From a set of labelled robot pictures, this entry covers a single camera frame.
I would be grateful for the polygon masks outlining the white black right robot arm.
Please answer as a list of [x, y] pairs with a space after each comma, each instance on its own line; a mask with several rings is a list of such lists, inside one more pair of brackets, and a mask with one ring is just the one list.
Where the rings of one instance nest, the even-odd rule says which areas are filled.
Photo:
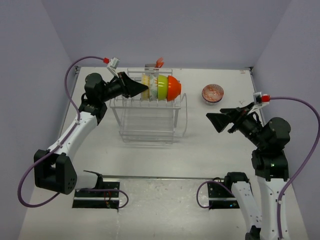
[[257, 206], [251, 183], [243, 172], [229, 172], [217, 185], [227, 196], [234, 197], [246, 225], [246, 240], [288, 240], [284, 186], [289, 182], [289, 166], [284, 153], [290, 141], [290, 124], [281, 117], [274, 117], [263, 125], [253, 110], [254, 103], [244, 107], [222, 108], [219, 113], [207, 113], [206, 117], [218, 133], [229, 124], [228, 132], [239, 131], [256, 146], [251, 163], [257, 177], [261, 208]]

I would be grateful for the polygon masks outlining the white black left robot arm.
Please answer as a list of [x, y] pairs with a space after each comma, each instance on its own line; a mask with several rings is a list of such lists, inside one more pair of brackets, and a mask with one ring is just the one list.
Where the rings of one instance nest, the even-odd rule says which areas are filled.
[[132, 80], [125, 72], [119, 72], [110, 82], [105, 82], [99, 73], [89, 74], [73, 123], [47, 150], [38, 150], [34, 155], [35, 185], [65, 195], [79, 189], [86, 189], [94, 197], [101, 195], [104, 184], [99, 181], [99, 175], [78, 174], [72, 161], [86, 137], [105, 116], [107, 101], [118, 96], [132, 98], [146, 90], [147, 85]]

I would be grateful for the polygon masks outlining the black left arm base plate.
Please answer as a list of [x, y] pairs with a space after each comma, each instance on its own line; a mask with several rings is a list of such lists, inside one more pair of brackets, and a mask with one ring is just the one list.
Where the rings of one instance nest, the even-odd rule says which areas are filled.
[[120, 199], [118, 191], [83, 191], [74, 193], [73, 209], [119, 209]]

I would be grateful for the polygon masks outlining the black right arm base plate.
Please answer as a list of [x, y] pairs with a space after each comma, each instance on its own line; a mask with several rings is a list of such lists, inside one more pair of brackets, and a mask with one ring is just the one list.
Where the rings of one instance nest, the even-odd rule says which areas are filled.
[[208, 204], [210, 210], [239, 209], [240, 206], [223, 186], [217, 183], [207, 183]]

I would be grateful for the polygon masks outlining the red rim zigzag bowl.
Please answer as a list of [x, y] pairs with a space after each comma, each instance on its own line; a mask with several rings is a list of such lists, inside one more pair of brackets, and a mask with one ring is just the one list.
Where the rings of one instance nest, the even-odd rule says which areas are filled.
[[213, 105], [223, 99], [224, 89], [218, 84], [209, 84], [202, 89], [201, 96], [206, 104]]

